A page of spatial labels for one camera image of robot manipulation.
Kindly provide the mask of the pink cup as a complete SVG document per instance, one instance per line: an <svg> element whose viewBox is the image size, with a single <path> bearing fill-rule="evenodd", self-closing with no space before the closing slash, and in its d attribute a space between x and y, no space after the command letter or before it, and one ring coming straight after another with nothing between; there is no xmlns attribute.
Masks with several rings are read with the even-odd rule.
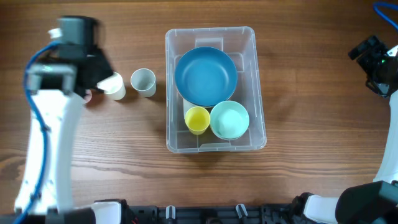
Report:
<svg viewBox="0 0 398 224"><path fill-rule="evenodd" d="M84 101L85 101L85 104L87 104L87 103L89 103L89 102L91 101L92 96L93 96L93 95L92 95L91 90L86 90L85 96L83 97L83 99L84 99Z"/></svg>

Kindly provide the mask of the mint green small bowl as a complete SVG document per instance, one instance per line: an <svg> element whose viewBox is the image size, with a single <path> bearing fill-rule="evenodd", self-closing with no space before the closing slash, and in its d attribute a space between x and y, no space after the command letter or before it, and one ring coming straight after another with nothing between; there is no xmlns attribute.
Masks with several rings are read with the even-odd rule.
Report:
<svg viewBox="0 0 398 224"><path fill-rule="evenodd" d="M210 128L220 139L240 138L249 127L249 114L246 108L236 101L222 101L210 113Z"/></svg>

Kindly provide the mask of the yellow cup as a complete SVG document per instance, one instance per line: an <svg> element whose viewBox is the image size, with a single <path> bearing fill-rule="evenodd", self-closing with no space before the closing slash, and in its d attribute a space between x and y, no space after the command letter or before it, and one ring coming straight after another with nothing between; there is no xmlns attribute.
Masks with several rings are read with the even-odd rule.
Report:
<svg viewBox="0 0 398 224"><path fill-rule="evenodd" d="M210 125L210 114L207 109L194 106L185 114L185 124L192 134L201 135Z"/></svg>

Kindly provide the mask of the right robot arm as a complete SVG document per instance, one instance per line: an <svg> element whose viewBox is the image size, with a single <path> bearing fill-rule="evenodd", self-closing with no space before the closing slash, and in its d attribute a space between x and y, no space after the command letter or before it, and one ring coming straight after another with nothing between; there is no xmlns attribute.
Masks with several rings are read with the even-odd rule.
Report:
<svg viewBox="0 0 398 224"><path fill-rule="evenodd" d="M292 202L289 218L316 223L397 223L397 47L372 35L349 54L366 73L365 85L387 98L391 110L381 166L369 184L346 189L339 197L303 194Z"/></svg>

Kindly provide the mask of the cream cup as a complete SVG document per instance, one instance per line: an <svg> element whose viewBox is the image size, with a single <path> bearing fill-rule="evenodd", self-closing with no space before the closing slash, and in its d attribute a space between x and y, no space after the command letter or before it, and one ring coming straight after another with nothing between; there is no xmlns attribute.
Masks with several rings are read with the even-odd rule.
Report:
<svg viewBox="0 0 398 224"><path fill-rule="evenodd" d="M126 94L126 88L122 76L113 72L113 75L97 83L97 87L104 91L104 94L115 101L121 100Z"/></svg>

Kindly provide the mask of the dark blue bowl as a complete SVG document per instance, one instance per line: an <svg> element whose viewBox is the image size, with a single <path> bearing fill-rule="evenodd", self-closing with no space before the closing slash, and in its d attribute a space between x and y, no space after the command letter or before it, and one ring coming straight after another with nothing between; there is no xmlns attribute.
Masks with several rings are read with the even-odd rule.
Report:
<svg viewBox="0 0 398 224"><path fill-rule="evenodd" d="M181 97L202 107L212 107L228 100L236 90L238 71L223 51L198 47L186 52L174 72Z"/></svg>

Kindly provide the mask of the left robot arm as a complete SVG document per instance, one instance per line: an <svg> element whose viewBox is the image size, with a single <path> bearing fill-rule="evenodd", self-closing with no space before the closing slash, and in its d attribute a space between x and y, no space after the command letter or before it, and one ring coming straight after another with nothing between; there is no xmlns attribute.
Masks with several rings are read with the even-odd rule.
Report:
<svg viewBox="0 0 398 224"><path fill-rule="evenodd" d="M113 73L96 44L51 42L27 63L23 89L31 124L14 223L122 223L132 216L123 200L75 207L72 199L72 150L84 97Z"/></svg>

